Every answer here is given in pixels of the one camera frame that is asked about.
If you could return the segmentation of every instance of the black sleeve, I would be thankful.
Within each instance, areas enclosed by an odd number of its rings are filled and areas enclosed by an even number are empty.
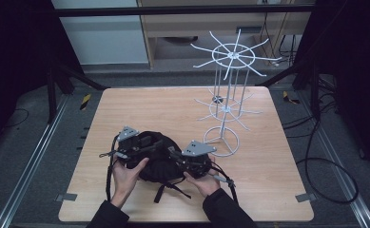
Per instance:
[[[128,218],[120,208],[105,200],[87,228],[121,228],[126,226]]]
[[[256,228],[253,219],[220,188],[206,197],[203,209],[214,228]]]

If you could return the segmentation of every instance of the gray floor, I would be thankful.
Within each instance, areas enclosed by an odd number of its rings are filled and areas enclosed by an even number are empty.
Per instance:
[[[200,46],[211,46],[207,37],[200,37],[197,41]],[[205,86],[213,84],[212,75],[215,67],[208,66],[204,69],[194,69],[207,60],[205,53],[198,53],[186,44],[172,43],[170,40],[159,42],[159,51],[156,53],[156,63],[153,69],[122,69],[116,73],[92,73],[88,76],[106,86]],[[265,70],[268,76],[273,76],[287,67],[268,66],[261,63],[257,69]],[[262,82],[266,78],[251,77],[249,84]],[[309,115],[304,103],[292,104],[283,99],[282,92],[288,91],[291,99],[306,99],[309,88],[302,91],[293,91],[289,86],[292,76],[282,80],[270,88],[270,92],[279,113],[282,123],[303,118]],[[22,198],[16,211],[11,226],[13,227],[82,227],[84,223],[64,223],[58,219],[61,202],[54,201],[57,194],[67,191],[69,180],[80,155],[80,148],[85,142],[91,120],[96,111],[97,104],[102,96],[101,91],[96,91],[82,83],[74,81],[76,89],[73,95],[68,95],[65,112],[58,124],[56,131],[49,142],[46,153],[38,166],[25,196]],[[86,110],[80,110],[83,97],[90,93]],[[66,97],[58,93],[58,101]],[[324,97],[321,105],[332,102],[331,97]],[[14,186],[24,172],[30,156],[38,144],[47,123],[48,106],[47,91],[40,87],[22,96],[18,101],[18,108],[11,117],[9,125],[0,136],[0,212],[4,208]],[[359,149],[352,140],[348,128],[340,115],[330,108],[321,114],[321,132],[313,137],[309,150],[310,157],[327,158],[328,145],[323,143],[323,134],[330,140],[331,147],[336,151],[342,165],[351,173],[358,183],[360,198],[370,215],[370,161],[360,159]],[[310,134],[313,122],[307,122],[298,127],[285,130],[287,137]],[[295,158],[299,161],[304,158],[309,137],[288,138],[288,142]],[[307,182],[302,164],[299,166],[303,183],[308,193],[314,193]],[[333,166],[312,161],[309,163],[309,174],[314,185],[326,196],[338,200],[345,200],[340,180],[335,175]],[[305,223],[292,222],[261,222],[261,227],[370,227],[359,223],[357,210],[354,204],[341,205],[330,202],[321,196],[311,202],[315,217]]]

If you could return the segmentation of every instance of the black strap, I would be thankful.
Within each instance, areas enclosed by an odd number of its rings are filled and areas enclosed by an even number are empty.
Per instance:
[[[107,201],[110,201],[110,182],[111,182],[111,174],[113,172],[113,156],[110,156],[110,164],[107,168]]]
[[[227,176],[227,174],[223,171],[223,169],[221,167],[220,168],[217,168],[217,167],[211,166],[210,168],[216,170],[217,172],[221,173],[225,177],[226,182],[228,183],[228,187],[229,187],[229,189],[231,189],[232,199],[234,199],[234,201],[237,204],[239,204],[239,202],[238,202],[238,196],[236,195],[236,191],[235,191],[235,182],[234,182],[234,180],[232,180],[231,178],[229,178]]]
[[[158,192],[157,192],[157,195],[155,196],[154,202],[158,203],[161,200],[161,197],[162,197],[162,194],[164,193],[165,187],[175,189],[176,191],[185,195],[187,198],[191,199],[190,195],[186,194],[184,191],[182,191],[180,188],[178,188],[178,186],[176,186],[176,184],[178,184],[178,183],[180,183],[184,180],[185,180],[185,178],[182,178],[182,180],[180,180],[178,182],[175,182],[175,183],[170,183],[170,182],[163,183],[161,185],[161,187],[158,189]]]

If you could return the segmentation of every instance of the black pole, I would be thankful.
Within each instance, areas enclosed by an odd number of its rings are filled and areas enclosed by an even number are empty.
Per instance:
[[[139,8],[99,8],[99,9],[55,9],[34,10],[33,13],[57,17],[89,16],[129,16],[161,14],[207,14],[207,13],[249,13],[249,12],[308,12],[331,10],[334,6],[315,4],[288,5],[219,5],[219,6],[180,6],[180,7],[139,7]]]

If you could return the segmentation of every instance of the metal rail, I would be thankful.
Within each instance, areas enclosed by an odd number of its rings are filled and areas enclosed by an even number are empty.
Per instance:
[[[333,10],[338,5],[317,6],[315,4],[282,5],[218,5],[179,7],[99,8],[99,9],[55,9],[33,10],[32,13],[57,17],[129,16],[161,14],[207,14],[207,13],[248,13],[248,12],[308,12]]]
[[[6,205],[0,213],[0,228],[9,227],[13,216],[19,207],[19,204],[22,201],[22,198],[25,196],[25,193],[28,190],[31,180],[36,173],[37,167],[39,166],[40,161],[42,160],[43,155],[48,148],[51,137],[53,136],[58,123],[60,123],[61,117],[66,109],[67,102],[68,96],[63,95],[57,108],[59,110],[58,114],[55,116],[54,121],[49,123],[46,127],[42,138],[40,138],[39,143],[36,145],[36,148],[34,149],[26,168],[21,175],[21,178],[19,179]]]
[[[312,115],[312,112],[308,105],[308,98],[305,94],[302,92],[299,92],[299,97],[301,98],[301,102],[304,105],[306,111]],[[340,157],[337,155],[336,150],[334,149],[330,139],[327,137],[327,134],[323,127],[319,126],[318,128],[318,136],[321,141],[321,146],[323,148],[324,154],[326,158],[332,162],[335,162],[339,164],[341,167],[344,167],[342,165]],[[339,185],[344,193],[344,195],[348,199],[352,199],[355,193],[354,183],[351,181],[351,179],[339,168],[334,168],[333,171],[335,172],[336,178],[339,181]],[[361,195],[357,197],[356,200],[354,200],[351,204],[351,209],[353,210],[353,213],[355,214],[357,221],[359,222],[360,226],[362,228],[370,228],[370,211],[368,207],[366,206],[363,198]]]

